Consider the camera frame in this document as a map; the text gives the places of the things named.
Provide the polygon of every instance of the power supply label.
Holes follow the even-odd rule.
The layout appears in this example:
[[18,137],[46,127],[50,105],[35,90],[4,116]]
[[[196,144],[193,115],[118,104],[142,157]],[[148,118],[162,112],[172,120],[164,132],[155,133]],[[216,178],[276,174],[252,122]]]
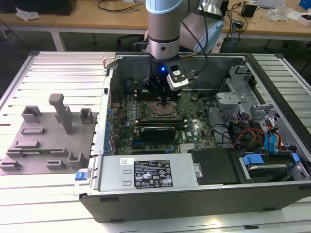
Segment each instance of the power supply label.
[[135,188],[173,187],[170,161],[135,161],[134,186]]

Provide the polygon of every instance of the wooden table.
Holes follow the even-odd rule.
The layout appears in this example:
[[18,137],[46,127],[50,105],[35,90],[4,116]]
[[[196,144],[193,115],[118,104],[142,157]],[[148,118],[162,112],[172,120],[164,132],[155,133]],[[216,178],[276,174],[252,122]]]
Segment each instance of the wooden table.
[[[138,6],[139,11],[116,14],[101,10],[97,7],[98,0],[77,0],[70,16],[40,14],[41,19],[24,21],[15,14],[2,14],[0,18],[15,31],[50,32],[57,51],[65,51],[60,32],[74,33],[117,33],[144,34],[148,28],[148,14],[144,5]],[[110,1],[108,9],[122,9],[135,3],[122,0]],[[0,24],[0,30],[7,30]]]
[[[230,0],[228,9],[240,0]],[[300,0],[286,0],[287,7],[300,12],[306,12],[302,7],[299,6]],[[234,11],[241,13],[242,7],[237,7]],[[241,38],[250,39],[267,39],[267,46],[271,39],[275,40],[311,40],[311,27],[303,26],[295,20],[288,19],[288,21],[277,21],[269,22],[266,17],[267,9],[257,9],[252,18],[246,18],[248,22],[247,29],[241,34]],[[240,17],[238,14],[233,13],[234,20],[240,20],[245,23],[245,19]],[[217,44],[222,44],[223,39],[229,32],[230,23],[229,18],[224,19],[223,33],[218,39]],[[219,52],[220,47],[215,47],[213,52]]]
[[[229,9],[234,3],[240,1],[230,0]],[[144,34],[148,28],[147,10],[144,5],[139,6],[139,11],[136,12],[116,14],[99,9],[97,2],[97,0],[77,0],[70,16],[41,14],[41,19],[29,22],[17,18],[15,14],[0,14],[0,18],[12,30],[50,32],[58,51],[65,51],[60,32],[93,33],[93,35],[95,33]],[[299,0],[287,0],[288,7],[293,10],[302,10],[298,4]],[[132,5],[134,3],[114,0],[107,4],[107,8],[121,9]],[[236,8],[235,11],[240,13],[241,7]],[[288,19],[287,22],[269,22],[266,19],[266,12],[266,9],[258,9],[252,18],[247,18],[248,27],[241,34],[241,38],[311,40],[311,27],[303,26],[292,19]],[[235,20],[244,21],[236,13],[233,13],[233,17]],[[0,30],[6,30],[6,27],[0,25]],[[229,20],[226,17],[218,45],[222,43],[228,31]],[[213,51],[219,52],[219,49],[218,46]]]

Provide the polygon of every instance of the blue latch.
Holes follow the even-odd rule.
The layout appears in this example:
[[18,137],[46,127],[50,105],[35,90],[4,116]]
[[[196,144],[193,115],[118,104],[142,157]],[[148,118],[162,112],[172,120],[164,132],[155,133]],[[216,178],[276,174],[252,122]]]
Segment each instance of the blue latch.
[[300,161],[300,158],[299,158],[298,154],[293,153],[292,157],[293,157],[293,160],[295,161],[295,163],[298,163]]
[[264,164],[260,154],[247,154],[242,159],[246,166],[250,164]]
[[77,171],[74,179],[76,181],[86,181],[87,180],[87,172]]

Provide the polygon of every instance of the electronic device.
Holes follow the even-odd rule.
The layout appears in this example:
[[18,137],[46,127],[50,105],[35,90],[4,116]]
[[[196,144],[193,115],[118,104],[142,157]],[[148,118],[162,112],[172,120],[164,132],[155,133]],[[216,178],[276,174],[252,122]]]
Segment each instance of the electronic device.
[[299,6],[301,6],[305,10],[308,10],[309,8],[311,8],[311,0],[301,0]]
[[275,8],[277,5],[282,5],[285,0],[257,0],[260,8]]
[[[310,133],[263,71],[264,57],[211,54],[165,105],[144,86],[151,59],[104,57],[94,157],[74,186],[96,221],[271,211],[311,196]],[[205,57],[182,62],[197,69]]]
[[77,0],[0,0],[0,12],[15,13],[16,7],[23,11],[39,14],[69,16]]
[[241,15],[243,15],[244,17],[253,17],[254,13],[256,11],[258,7],[258,4],[255,3],[250,3],[250,2],[245,2],[242,10],[241,10]]

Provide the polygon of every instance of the vertical gray post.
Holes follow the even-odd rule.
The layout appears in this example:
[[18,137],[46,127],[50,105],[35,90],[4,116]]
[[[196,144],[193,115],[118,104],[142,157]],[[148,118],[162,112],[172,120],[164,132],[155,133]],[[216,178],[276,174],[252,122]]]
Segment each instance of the vertical gray post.
[[71,112],[67,112],[63,104],[64,95],[63,94],[51,94],[49,98],[50,105],[54,106],[58,118],[64,126],[67,134],[72,134],[72,124],[71,124]]
[[36,123],[38,124],[38,120],[35,116],[42,115],[38,106],[26,106],[24,111],[21,113],[21,116],[24,118],[27,124]]

